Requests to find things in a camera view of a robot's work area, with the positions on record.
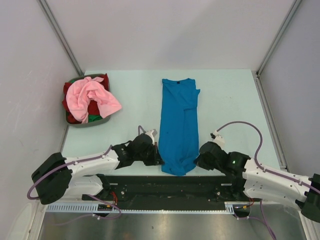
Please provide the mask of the blue t shirt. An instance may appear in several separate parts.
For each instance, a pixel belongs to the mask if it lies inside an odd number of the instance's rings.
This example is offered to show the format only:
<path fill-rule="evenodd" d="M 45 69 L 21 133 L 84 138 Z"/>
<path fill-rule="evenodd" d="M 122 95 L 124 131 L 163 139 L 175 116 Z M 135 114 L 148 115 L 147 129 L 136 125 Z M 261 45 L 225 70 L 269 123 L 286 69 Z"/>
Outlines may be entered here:
<path fill-rule="evenodd" d="M 191 78 L 162 80 L 159 154 L 164 173 L 184 176 L 196 167 L 199 155 L 198 97 Z"/>

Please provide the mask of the grey plastic basket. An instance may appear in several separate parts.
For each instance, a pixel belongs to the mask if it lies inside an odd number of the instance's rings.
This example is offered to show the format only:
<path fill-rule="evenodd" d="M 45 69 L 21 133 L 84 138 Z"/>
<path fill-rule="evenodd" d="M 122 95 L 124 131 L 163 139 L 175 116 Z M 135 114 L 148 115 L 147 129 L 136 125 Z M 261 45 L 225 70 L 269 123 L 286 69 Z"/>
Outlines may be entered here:
<path fill-rule="evenodd" d="M 87 123 L 73 124 L 73 125 L 71 125 L 69 123 L 67 123 L 67 124 L 70 126 L 76 127 L 76 128 L 88 128 L 88 127 L 95 127 L 95 126 L 107 123 L 110 120 L 110 118 L 111 118 L 111 116 L 109 115 L 106 118 L 102 118 L 101 120 L 94 121 L 94 122 L 89 122 L 89 123 L 87 122 Z"/>

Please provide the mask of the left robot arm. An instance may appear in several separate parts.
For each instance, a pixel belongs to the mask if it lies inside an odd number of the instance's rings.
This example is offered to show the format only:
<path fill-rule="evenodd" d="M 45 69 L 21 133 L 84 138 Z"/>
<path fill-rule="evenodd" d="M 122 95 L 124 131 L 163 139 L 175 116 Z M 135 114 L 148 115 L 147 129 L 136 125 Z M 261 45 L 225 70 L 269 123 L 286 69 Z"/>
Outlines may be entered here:
<path fill-rule="evenodd" d="M 105 200 L 110 196 L 110 184 L 105 175 L 134 162 L 145 166 L 163 164 L 155 140 L 155 129 L 138 134 L 134 140 L 110 145 L 106 151 L 83 157 L 64 157 L 61 152 L 51 154 L 31 175 L 33 185 L 27 198 L 52 204 L 64 196 L 94 196 Z"/>

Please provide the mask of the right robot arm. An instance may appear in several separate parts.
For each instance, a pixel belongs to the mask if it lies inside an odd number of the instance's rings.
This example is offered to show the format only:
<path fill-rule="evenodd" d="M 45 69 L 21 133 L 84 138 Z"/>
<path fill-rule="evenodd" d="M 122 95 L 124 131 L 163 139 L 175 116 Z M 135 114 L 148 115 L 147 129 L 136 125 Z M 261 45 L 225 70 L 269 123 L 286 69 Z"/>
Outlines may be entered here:
<path fill-rule="evenodd" d="M 237 201 L 251 198 L 276 202 L 300 211 L 309 220 L 320 221 L 319 174 L 302 176 L 257 164 L 248 155 L 227 153 L 212 141 L 200 148 L 195 164 L 225 174 L 231 185 L 220 191 L 222 196 Z"/>

